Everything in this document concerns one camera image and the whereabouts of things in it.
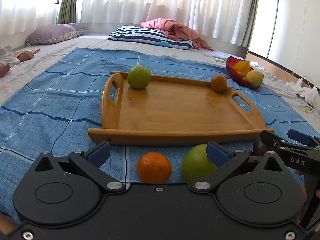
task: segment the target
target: wooden tray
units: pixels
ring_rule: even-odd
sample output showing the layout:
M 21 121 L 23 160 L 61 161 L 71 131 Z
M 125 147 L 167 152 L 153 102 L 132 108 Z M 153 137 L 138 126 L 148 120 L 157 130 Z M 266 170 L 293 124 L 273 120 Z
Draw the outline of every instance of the wooden tray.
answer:
M 111 74 L 101 97 L 102 128 L 87 131 L 95 143 L 196 145 L 256 139 L 266 130 L 256 106 L 232 88 L 216 93 L 208 81 L 152 75 L 146 89 L 136 90 L 129 86 L 127 72 Z M 251 109 L 243 110 L 235 96 Z

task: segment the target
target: green curtain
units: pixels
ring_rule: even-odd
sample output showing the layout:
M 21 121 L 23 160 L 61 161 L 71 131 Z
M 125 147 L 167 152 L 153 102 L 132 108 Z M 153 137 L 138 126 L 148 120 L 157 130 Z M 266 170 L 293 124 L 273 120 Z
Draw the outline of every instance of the green curtain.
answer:
M 76 22 L 76 0 L 62 0 L 56 24 Z
M 241 44 L 241 46 L 243 46 L 245 48 L 249 47 L 249 43 L 250 43 L 250 40 L 251 40 L 252 31 L 253 31 L 253 26 L 254 26 L 254 20 L 255 20 L 255 17 L 256 17 L 256 13 L 257 13 L 257 6 L 258 6 L 258 0 L 252 0 L 247 28 L 245 30 L 244 38 L 243 38 L 243 41 L 242 41 L 242 44 Z

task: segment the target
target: curtain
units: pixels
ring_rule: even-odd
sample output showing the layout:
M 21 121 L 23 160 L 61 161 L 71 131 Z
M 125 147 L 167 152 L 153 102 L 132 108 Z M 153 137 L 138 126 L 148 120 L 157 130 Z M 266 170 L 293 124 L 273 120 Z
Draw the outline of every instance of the curtain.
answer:
M 55 0 L 0 0 L 0 38 L 52 23 Z
M 241 44 L 245 48 L 248 48 L 249 44 L 250 44 L 252 31 L 253 31 L 253 26 L 254 26 L 254 21 L 255 21 L 255 18 L 256 18 L 256 14 L 257 14 L 257 7 L 258 7 L 258 0 L 252 0 L 250 13 L 249 13 L 249 18 L 248 18 L 248 23 L 247 23 L 247 28 L 245 30 L 244 38 L 243 38 L 243 41 L 242 41 L 242 44 Z
M 76 22 L 76 0 L 62 0 L 57 24 Z
M 77 0 L 81 23 L 174 19 L 201 34 L 241 45 L 252 0 Z

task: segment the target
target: person's leg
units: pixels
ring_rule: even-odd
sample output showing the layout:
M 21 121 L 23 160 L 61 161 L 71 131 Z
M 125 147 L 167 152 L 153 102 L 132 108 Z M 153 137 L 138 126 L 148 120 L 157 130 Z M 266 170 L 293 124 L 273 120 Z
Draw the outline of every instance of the person's leg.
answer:
M 0 231 L 3 234 L 10 233 L 14 228 L 16 224 L 9 220 L 7 217 L 5 217 L 3 214 L 0 213 Z

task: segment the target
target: finger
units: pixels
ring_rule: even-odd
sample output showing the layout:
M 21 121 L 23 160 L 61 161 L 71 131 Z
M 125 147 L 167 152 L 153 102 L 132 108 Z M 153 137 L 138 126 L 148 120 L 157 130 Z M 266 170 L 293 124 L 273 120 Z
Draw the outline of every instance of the finger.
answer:
M 294 170 L 294 173 L 295 173 L 295 174 L 298 174 L 298 175 L 303 175 L 303 172 L 302 172 L 302 171 Z
M 307 194 L 307 189 L 306 189 L 306 186 L 304 185 L 304 182 L 302 182 L 301 184 L 301 190 L 304 196 L 304 201 L 306 202 L 308 199 L 308 194 Z

